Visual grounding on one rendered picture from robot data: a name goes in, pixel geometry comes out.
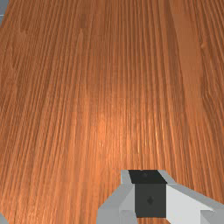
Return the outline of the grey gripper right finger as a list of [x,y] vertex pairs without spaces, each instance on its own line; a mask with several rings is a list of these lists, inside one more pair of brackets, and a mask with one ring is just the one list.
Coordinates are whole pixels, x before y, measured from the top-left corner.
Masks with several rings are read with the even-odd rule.
[[178,184],[164,170],[149,170],[148,217],[171,224],[224,224],[224,205]]

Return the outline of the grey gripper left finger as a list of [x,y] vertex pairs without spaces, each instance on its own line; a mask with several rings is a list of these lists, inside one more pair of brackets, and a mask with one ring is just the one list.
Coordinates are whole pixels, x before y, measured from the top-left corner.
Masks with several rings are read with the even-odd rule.
[[136,187],[128,170],[121,170],[121,184],[97,211],[97,224],[138,224],[138,218],[150,218],[146,206],[137,210]]

